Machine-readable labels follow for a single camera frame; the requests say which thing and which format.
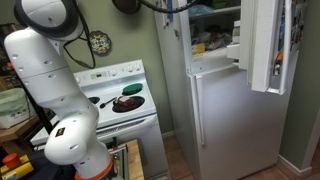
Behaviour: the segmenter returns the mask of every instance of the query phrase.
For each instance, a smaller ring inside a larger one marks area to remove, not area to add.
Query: wooden table
[[[144,180],[138,141],[132,140],[126,144],[128,147],[129,179]]]
[[[18,153],[19,156],[22,156],[33,152],[30,142],[25,141],[22,135],[31,128],[34,128],[38,122],[38,116],[32,116],[30,120],[20,122],[9,129],[0,130],[0,146],[8,154]]]

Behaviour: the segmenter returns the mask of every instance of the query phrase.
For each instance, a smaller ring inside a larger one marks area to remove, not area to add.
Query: wall
[[[0,0],[0,23],[14,21],[10,10],[13,2],[14,0]],[[111,53],[104,57],[96,56],[97,67],[142,59],[157,107],[161,131],[172,131],[171,110],[153,12],[142,7],[135,15],[125,15],[113,6],[111,0],[79,0],[79,6],[90,31],[101,30],[112,40]],[[75,58],[91,63],[90,52],[84,41],[78,40],[70,44],[68,49]],[[73,72],[85,70],[69,57],[67,60]]]
[[[288,107],[280,154],[297,168],[304,156],[320,107],[320,7],[308,0],[305,31]]]

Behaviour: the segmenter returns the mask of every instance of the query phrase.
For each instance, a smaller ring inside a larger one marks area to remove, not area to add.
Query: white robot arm
[[[72,164],[78,179],[100,179],[113,171],[113,162],[96,137],[98,110],[81,92],[62,52],[83,31],[75,2],[17,0],[16,8],[29,27],[5,39],[9,58],[37,104],[60,118],[45,155],[55,164]]]

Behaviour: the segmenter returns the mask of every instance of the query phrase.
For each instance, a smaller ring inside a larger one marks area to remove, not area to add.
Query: refrigerator
[[[154,14],[175,135],[197,180],[239,179],[278,161],[307,4],[235,4],[196,16]],[[217,27],[232,33],[235,21],[238,41],[193,53],[194,34]]]

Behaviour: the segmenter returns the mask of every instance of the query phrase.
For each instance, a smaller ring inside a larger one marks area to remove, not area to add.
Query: tile floor
[[[172,180],[194,180],[192,172],[181,152],[174,136],[163,139]],[[304,180],[320,180],[320,144],[311,163],[313,170]],[[274,167],[263,170],[242,180],[301,180],[289,171],[284,165],[278,163]]]

